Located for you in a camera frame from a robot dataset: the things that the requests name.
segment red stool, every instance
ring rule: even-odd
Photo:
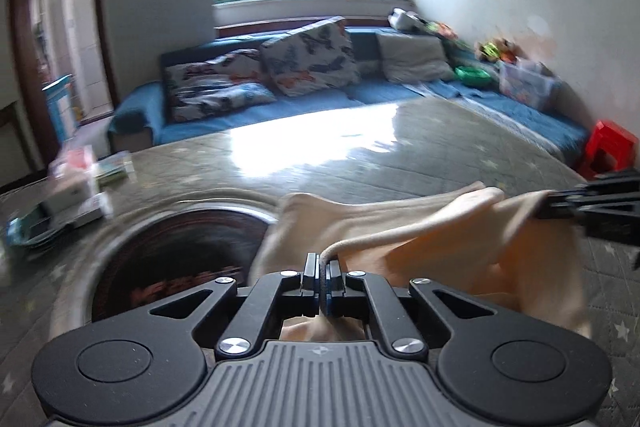
[[[600,120],[584,148],[578,173],[588,180],[596,174],[622,171],[636,159],[638,138],[610,120]]]

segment stuffed toy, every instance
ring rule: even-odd
[[[487,42],[476,42],[475,53],[477,60],[483,62],[497,62],[503,60],[510,64],[516,63],[515,44],[507,39],[491,39]]]

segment blue sofa cover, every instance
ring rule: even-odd
[[[347,28],[347,31],[356,60],[366,62],[370,70],[370,74],[364,75],[359,84],[296,97],[284,96],[273,88],[277,97],[274,103],[249,107],[226,116],[174,123],[169,118],[164,84],[160,81],[150,82],[133,90],[116,109],[108,130],[110,143],[114,143],[113,138],[117,135],[134,135],[147,130],[152,136],[153,145],[160,145],[276,118],[420,97],[410,89],[387,82],[380,70],[380,48],[376,34],[394,30]],[[163,54],[160,68],[164,74],[165,68],[176,64],[203,62],[242,48],[259,49],[263,42],[277,35],[282,35],[282,32],[218,39],[194,48]]]

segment toy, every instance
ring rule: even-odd
[[[444,37],[451,41],[458,40],[458,35],[455,33],[455,31],[453,31],[449,26],[447,26],[443,22],[428,21],[425,24],[425,29],[429,33],[432,33],[434,35],[440,35],[441,37]]]
[[[477,60],[484,62],[497,62],[502,60],[509,64],[516,63],[516,45],[507,39],[491,39],[487,42],[476,42],[475,56]]]

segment doorway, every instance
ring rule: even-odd
[[[104,119],[118,99],[101,0],[10,0],[10,17],[20,91],[44,163],[78,134],[82,144],[93,144],[92,134],[106,143]]]

